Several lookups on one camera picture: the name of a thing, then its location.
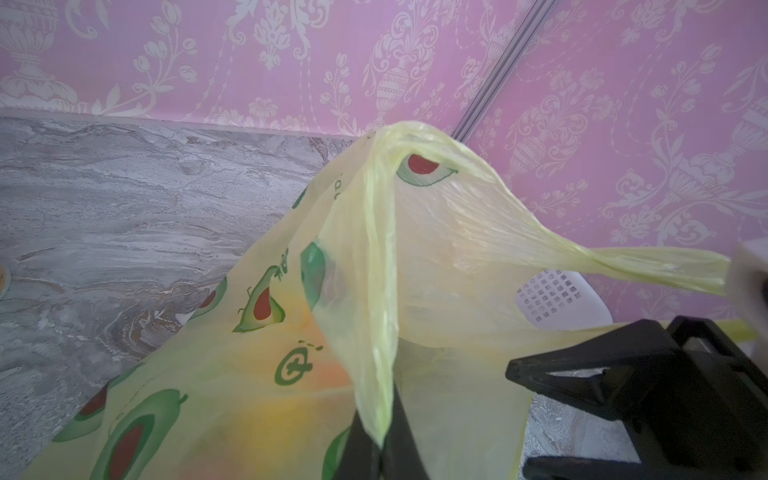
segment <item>avocado graphic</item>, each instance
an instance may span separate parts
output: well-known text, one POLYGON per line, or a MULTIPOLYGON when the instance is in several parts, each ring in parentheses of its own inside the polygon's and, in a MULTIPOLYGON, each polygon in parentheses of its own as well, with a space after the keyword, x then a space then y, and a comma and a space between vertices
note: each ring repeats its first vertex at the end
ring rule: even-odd
POLYGON ((122 374, 108 381, 88 403, 80 409, 77 415, 69 422, 54 438, 53 442, 66 442, 72 439, 79 439, 83 435, 95 432, 101 426, 101 419, 104 416, 104 407, 107 404, 107 393, 109 389, 122 382, 131 373, 143 363, 137 363, 122 374))
POLYGON ((270 281, 279 269, 277 265, 266 269, 259 283, 248 290, 248 304, 244 309, 237 310, 242 310, 243 316, 233 332, 250 332, 285 320, 285 310, 270 296, 270 281))
POLYGON ((344 455, 344 447, 346 447, 346 440, 349 437, 349 430, 351 428, 347 427, 328 445, 326 457, 323 459, 323 480, 333 480, 336 469, 339 467, 339 463, 341 463, 341 457, 344 455))
POLYGON ((407 160, 403 160, 397 169, 397 176, 402 181, 417 187, 436 184, 448 175, 455 173, 457 170, 429 161, 421 155, 411 155, 407 160))
POLYGON ((301 253, 301 283, 304 285, 304 296, 310 305, 310 310, 320 299, 325 278, 326 256, 320 247, 312 242, 301 253))
POLYGON ((136 480, 179 417, 187 396, 168 389, 135 406, 114 428, 96 460, 91 480, 136 480))
POLYGON ((200 316, 204 313, 208 313, 211 310, 213 310, 214 307, 218 305, 221 299, 224 297, 224 292, 226 291, 227 291, 227 278, 224 277, 224 280, 221 280, 221 283, 216 285, 216 288, 214 289, 214 291, 212 291, 210 295, 208 295, 208 297, 206 297, 206 299, 203 300, 203 302, 200 304, 197 310, 195 310, 195 313, 192 314, 192 316, 190 317, 190 320, 192 320, 196 316, 200 316))
POLYGON ((299 198, 296 199, 295 202, 293 202, 293 206, 291 208, 296 208, 301 203, 301 199, 304 198, 304 194, 306 193, 306 189, 309 187, 305 187, 304 190, 302 190, 301 195, 299 195, 299 198))

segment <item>white plastic basket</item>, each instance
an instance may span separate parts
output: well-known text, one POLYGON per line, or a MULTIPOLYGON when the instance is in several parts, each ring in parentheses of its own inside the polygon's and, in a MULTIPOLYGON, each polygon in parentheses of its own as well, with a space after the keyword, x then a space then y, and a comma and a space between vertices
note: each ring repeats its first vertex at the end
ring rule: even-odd
POLYGON ((613 323, 598 293, 578 272, 544 270, 520 287, 515 303, 546 330, 578 330, 613 323))

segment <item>marble countertop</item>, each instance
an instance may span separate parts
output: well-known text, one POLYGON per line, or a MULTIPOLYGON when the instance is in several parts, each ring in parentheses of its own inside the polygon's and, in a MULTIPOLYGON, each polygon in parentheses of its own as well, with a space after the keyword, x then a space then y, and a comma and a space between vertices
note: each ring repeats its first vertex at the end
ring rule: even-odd
POLYGON ((351 141, 0 118, 0 478, 180 328, 351 141))

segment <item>yellow plastic bag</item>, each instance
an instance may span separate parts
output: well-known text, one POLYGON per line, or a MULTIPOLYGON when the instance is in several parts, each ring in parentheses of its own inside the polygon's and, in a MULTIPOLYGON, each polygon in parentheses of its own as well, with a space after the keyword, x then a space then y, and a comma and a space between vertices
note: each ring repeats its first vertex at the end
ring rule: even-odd
POLYGON ((384 127, 328 164, 26 478, 330 480, 356 408, 384 439, 393 380, 430 478, 516 476, 531 393, 507 362, 607 330, 539 330, 517 288, 560 268, 722 295, 728 264, 579 246, 467 147, 418 122, 384 127))

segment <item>wall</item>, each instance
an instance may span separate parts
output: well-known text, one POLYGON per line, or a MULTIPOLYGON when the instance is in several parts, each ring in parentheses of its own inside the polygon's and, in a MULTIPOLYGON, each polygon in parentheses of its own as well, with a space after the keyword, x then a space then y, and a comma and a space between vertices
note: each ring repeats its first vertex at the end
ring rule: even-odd
POLYGON ((0 107, 450 132, 532 3, 0 0, 0 107))
MULTIPOLYGON (((730 255, 768 235, 768 3, 561 0, 468 145, 589 247, 730 255)), ((614 320, 724 299, 592 276, 614 320)))

